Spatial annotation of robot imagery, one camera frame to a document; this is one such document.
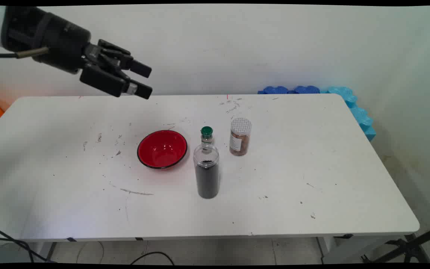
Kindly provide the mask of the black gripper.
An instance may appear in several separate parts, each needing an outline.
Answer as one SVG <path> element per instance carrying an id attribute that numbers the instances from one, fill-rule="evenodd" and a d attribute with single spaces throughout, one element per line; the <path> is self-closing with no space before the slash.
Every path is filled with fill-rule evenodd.
<path id="1" fill-rule="evenodd" d="M 123 70 L 148 78 L 152 68 L 130 52 L 100 39 L 101 55 L 113 63 L 94 63 L 86 58 L 91 33 L 73 22 L 35 6 L 5 6 L 1 26 L 2 58 L 31 57 L 35 61 L 76 74 L 79 80 L 114 97 L 122 94 L 149 99 L 153 88 L 131 79 Z"/>

